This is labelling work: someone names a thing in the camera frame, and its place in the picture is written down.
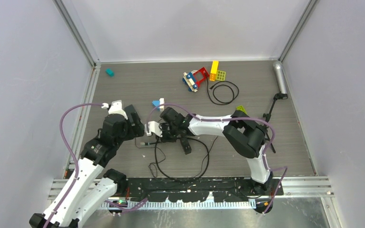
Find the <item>black power adapter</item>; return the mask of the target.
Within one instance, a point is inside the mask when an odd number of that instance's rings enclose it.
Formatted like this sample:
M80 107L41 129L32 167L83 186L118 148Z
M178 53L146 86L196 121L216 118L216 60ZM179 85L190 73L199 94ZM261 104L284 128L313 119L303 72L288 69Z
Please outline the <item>black power adapter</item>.
M188 138L186 138L186 137L180 138L180 144L182 146L182 149L183 149L185 155L188 155L192 152L192 148L191 148Z

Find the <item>blue white toy brick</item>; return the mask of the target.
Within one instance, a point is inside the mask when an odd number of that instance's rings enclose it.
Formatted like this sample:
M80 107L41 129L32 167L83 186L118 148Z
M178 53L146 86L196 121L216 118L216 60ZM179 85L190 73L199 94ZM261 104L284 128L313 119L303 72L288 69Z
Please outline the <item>blue white toy brick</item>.
M164 98L159 98L158 100L153 100L152 101L152 105L158 111L163 111L164 110L164 103L165 103Z

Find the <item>green toy brick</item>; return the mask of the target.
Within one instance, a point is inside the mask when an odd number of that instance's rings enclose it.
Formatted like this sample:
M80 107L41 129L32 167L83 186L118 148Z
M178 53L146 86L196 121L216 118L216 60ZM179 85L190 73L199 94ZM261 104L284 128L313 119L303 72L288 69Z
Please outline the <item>green toy brick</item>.
M236 110L242 111L242 112L244 112L245 114L247 114L246 109L245 109L245 108L244 108L244 106L242 106L242 105L237 106L237 107L236 107Z

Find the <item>silver microphone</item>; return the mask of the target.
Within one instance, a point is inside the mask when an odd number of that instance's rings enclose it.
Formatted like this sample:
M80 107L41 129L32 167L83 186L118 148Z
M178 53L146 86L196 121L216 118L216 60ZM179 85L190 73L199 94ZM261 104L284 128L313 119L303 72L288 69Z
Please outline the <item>silver microphone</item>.
M282 63L280 61L275 61L273 63L273 69L275 72L279 92L283 95L287 95L288 90L285 82L285 75Z

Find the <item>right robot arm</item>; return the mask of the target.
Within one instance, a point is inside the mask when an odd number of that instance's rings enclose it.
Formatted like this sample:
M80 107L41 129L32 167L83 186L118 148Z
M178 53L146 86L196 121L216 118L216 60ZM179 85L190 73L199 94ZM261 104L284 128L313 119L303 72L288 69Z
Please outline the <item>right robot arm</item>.
M166 124L158 127L157 135L162 140L199 135L226 138L234 150L246 158L254 192L264 195L271 189L273 172L268 167L265 153L274 137L266 142L267 132L272 129L267 121L249 117L240 110L220 117L192 113L183 116L171 107L164 109L160 118Z

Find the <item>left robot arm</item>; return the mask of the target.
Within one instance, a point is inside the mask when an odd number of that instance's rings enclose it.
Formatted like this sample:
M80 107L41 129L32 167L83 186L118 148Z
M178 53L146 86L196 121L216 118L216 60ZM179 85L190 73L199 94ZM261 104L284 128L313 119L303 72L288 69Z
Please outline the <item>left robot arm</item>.
M126 175L114 169L105 171L125 141L144 135L144 125L133 105L123 107L120 100L103 103L108 111L102 128L88 141L74 172L50 206L29 220L33 228L81 228L111 196L127 192Z

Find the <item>red blue toy vehicle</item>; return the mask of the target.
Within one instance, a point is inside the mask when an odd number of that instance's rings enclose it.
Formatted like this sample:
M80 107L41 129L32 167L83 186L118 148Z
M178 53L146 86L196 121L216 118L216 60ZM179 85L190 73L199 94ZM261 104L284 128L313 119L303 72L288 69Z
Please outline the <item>red blue toy vehicle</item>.
M184 72L182 81L186 86L188 86L188 90L190 92L197 92L200 88L201 84L205 82L209 78L209 73L207 72L205 67L200 68L199 70L194 70L189 73Z

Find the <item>teal block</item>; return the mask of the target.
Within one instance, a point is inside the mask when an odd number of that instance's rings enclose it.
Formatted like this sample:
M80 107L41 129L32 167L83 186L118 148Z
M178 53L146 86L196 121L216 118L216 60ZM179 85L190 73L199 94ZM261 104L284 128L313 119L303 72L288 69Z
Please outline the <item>teal block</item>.
M113 72L113 70L111 70L111 69L106 69L106 73L110 76L110 77L113 77L115 74L114 74L114 72Z

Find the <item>lime green grid plate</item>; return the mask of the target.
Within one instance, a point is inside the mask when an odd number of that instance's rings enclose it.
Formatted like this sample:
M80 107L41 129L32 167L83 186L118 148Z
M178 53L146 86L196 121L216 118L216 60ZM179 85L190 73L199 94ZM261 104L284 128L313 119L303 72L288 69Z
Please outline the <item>lime green grid plate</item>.
M225 81L226 79L226 72L217 70L215 80L217 81Z

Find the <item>yellow toy brick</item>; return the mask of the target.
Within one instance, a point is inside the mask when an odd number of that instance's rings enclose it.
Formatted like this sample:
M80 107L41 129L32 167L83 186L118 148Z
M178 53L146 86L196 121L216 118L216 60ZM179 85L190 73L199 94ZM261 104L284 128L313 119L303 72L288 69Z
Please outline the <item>yellow toy brick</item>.
M214 61L212 62L211 70L210 70L210 77L209 77L209 80L210 80L210 81L215 81L215 80L216 80L216 77L217 77L217 71L218 71L218 66L219 66L219 61L214 60Z

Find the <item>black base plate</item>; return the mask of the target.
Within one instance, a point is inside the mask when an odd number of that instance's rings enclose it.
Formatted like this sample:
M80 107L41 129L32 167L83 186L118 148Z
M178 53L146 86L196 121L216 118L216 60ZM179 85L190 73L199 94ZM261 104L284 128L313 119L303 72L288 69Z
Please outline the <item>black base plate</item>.
M182 201L205 202L213 198L214 202L243 202L252 198L270 199L275 190L277 195L283 195L282 185L279 179L273 178L270 186L264 193L256 191L252 179L245 177L208 177L199 178L193 182L187 182L186 178L176 182L166 178L129 178L129 199L141 201L145 198L149 202L175 203Z

